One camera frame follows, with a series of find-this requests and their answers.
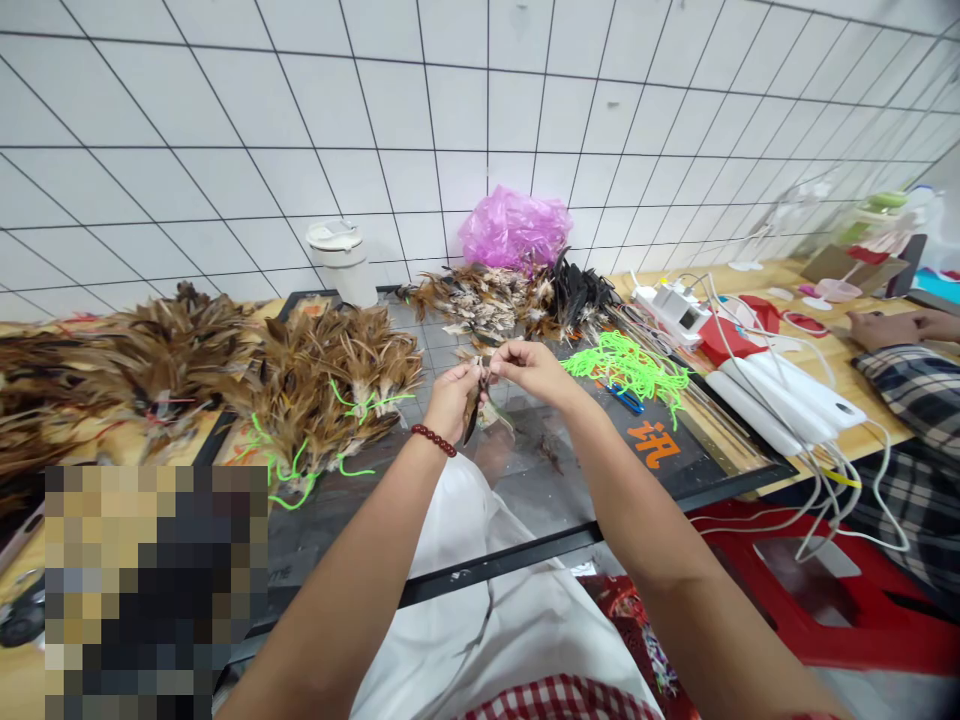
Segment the plaid shirt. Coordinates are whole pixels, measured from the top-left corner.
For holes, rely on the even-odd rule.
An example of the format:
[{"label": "plaid shirt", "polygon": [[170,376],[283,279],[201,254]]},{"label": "plaid shirt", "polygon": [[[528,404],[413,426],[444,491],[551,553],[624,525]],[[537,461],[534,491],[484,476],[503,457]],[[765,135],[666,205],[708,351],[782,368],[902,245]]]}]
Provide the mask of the plaid shirt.
[{"label": "plaid shirt", "polygon": [[[960,596],[960,366],[917,345],[866,353],[853,366],[916,435],[893,449],[880,482],[910,550],[884,550],[919,579]],[[872,485],[880,462],[876,453],[856,463],[864,485]],[[872,492],[864,492],[846,522],[884,542],[899,542]]]}]

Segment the red stool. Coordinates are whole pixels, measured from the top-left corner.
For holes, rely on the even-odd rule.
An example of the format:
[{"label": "red stool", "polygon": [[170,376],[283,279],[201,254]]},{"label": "red stool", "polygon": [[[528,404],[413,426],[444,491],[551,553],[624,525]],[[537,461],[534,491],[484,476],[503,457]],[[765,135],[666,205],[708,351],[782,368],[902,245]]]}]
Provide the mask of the red stool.
[{"label": "red stool", "polygon": [[[763,528],[787,520],[790,511],[753,521],[729,520],[775,507],[731,500],[690,514],[724,518],[697,521],[701,532],[716,527]],[[704,540],[804,665],[955,675],[960,627],[923,612],[930,608],[937,614],[917,585],[873,543],[843,535],[833,539],[859,569],[854,576],[838,578],[830,572],[828,568],[838,565],[835,554],[824,562],[814,558],[797,566],[792,561],[813,521],[805,515],[782,530],[710,533]],[[826,523],[820,523],[816,534],[827,532]],[[787,556],[791,560],[785,563]],[[778,572],[783,582],[764,557],[774,566],[781,561]],[[842,559],[839,564],[849,566]]]}]

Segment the beaded bracelet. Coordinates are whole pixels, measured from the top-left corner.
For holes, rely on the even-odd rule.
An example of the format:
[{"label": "beaded bracelet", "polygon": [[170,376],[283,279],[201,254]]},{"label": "beaded bracelet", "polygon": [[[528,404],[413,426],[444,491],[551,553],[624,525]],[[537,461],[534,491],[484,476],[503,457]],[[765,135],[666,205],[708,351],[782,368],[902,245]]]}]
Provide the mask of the beaded bracelet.
[{"label": "beaded bracelet", "polygon": [[414,433],[415,435],[423,435],[425,438],[427,438],[427,440],[432,441],[434,444],[437,445],[437,447],[439,447],[441,450],[443,450],[447,454],[447,457],[453,457],[454,455],[457,454],[457,451],[453,449],[453,445],[448,443],[446,440],[444,440],[442,437],[437,435],[433,430],[431,430],[428,427],[425,427],[417,423],[412,428],[410,428],[410,432]]}]

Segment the person's hand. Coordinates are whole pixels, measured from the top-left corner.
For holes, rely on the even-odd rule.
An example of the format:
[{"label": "person's hand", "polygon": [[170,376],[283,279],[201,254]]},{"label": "person's hand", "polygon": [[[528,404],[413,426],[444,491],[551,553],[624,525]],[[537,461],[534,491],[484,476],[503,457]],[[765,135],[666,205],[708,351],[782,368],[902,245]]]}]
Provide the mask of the person's hand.
[{"label": "person's hand", "polygon": [[923,340],[960,341],[960,317],[942,310],[917,310],[910,313]]},{"label": "person's hand", "polygon": [[490,360],[490,382],[496,383],[498,377],[555,408],[568,406],[583,392],[542,343],[510,340],[501,345]]},{"label": "person's hand", "polygon": [[451,445],[456,445],[463,435],[463,412],[467,397],[475,390],[483,377],[479,365],[457,365],[437,378],[430,394],[430,404],[423,417],[423,424]]},{"label": "person's hand", "polygon": [[848,312],[850,336],[873,352],[891,345],[916,345],[921,340],[914,313],[870,315]]}]

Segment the pink plastic bag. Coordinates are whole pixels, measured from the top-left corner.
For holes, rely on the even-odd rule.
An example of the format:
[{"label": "pink plastic bag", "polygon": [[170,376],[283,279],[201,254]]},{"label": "pink plastic bag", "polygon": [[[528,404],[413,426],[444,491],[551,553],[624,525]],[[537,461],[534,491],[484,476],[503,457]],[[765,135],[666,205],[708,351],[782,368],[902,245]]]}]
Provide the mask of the pink plastic bag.
[{"label": "pink plastic bag", "polygon": [[470,213],[457,235],[466,262],[489,267],[552,265],[573,219],[559,200],[537,200],[502,185]]}]

